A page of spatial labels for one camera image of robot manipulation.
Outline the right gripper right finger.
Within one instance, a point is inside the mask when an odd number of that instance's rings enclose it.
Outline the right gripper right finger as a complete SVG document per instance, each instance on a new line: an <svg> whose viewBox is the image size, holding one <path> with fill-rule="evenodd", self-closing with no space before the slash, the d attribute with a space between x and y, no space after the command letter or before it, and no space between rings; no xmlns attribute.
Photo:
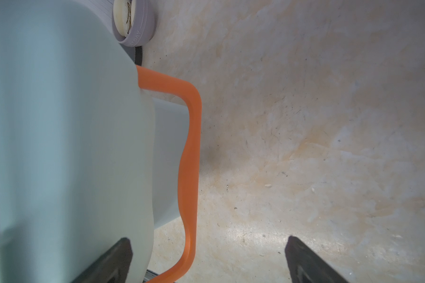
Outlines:
<svg viewBox="0 0 425 283"><path fill-rule="evenodd" d="M293 283L348 283L298 237L288 238L285 257Z"/></svg>

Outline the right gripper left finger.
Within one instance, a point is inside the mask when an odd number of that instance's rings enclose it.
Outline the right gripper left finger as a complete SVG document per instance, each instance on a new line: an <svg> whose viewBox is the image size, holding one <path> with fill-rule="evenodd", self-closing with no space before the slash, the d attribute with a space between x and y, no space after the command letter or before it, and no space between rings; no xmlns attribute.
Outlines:
<svg viewBox="0 0 425 283"><path fill-rule="evenodd" d="M131 241L121 238L75 278L73 283L125 283L132 257Z"/></svg>

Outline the grey first aid box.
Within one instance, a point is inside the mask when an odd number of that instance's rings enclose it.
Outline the grey first aid box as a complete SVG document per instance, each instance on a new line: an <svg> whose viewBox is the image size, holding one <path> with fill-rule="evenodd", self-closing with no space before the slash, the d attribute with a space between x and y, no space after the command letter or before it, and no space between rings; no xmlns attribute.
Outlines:
<svg viewBox="0 0 425 283"><path fill-rule="evenodd" d="M153 99L155 142L153 147L153 218L156 229L180 216L178 208L179 163L189 128L188 108Z"/></svg>

